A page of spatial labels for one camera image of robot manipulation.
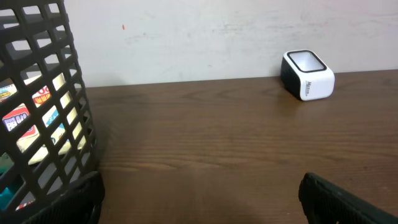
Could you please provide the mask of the teal mouthwash bottle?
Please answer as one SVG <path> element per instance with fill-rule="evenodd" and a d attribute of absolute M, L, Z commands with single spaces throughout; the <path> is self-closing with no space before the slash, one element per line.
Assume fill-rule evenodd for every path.
<path fill-rule="evenodd" d="M 1 210 L 5 210 L 7 208 L 8 204 L 10 203 L 10 201 L 13 199 L 13 197 L 21 187 L 22 184 L 11 184 L 1 192 L 1 197 L 0 197 Z"/>

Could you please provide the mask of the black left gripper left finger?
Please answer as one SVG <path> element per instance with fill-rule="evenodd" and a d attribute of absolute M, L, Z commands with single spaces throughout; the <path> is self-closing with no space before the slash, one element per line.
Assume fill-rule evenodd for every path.
<path fill-rule="evenodd" d="M 105 188 L 97 171 L 76 180 L 50 205 L 32 215 L 23 224 L 98 224 Z"/>

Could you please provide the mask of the dark grey plastic basket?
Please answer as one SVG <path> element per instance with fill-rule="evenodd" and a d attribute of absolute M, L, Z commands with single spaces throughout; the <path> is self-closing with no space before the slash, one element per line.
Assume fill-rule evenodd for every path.
<path fill-rule="evenodd" d="M 1 2 L 2 223 L 22 223 L 97 171 L 97 138 L 63 1 Z"/>

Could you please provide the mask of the white barcode scanner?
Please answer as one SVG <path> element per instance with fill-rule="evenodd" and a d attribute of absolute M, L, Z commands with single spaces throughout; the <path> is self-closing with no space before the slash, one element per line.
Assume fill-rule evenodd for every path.
<path fill-rule="evenodd" d="M 327 98 L 333 93 L 335 74 L 315 52 L 293 50 L 283 54 L 280 80 L 298 100 L 311 101 Z"/>

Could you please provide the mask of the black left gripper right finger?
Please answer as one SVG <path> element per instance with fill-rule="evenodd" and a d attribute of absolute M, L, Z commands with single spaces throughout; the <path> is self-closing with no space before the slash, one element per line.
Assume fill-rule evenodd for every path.
<path fill-rule="evenodd" d="M 396 216 L 313 172 L 301 180 L 298 198 L 309 224 L 397 224 Z"/>

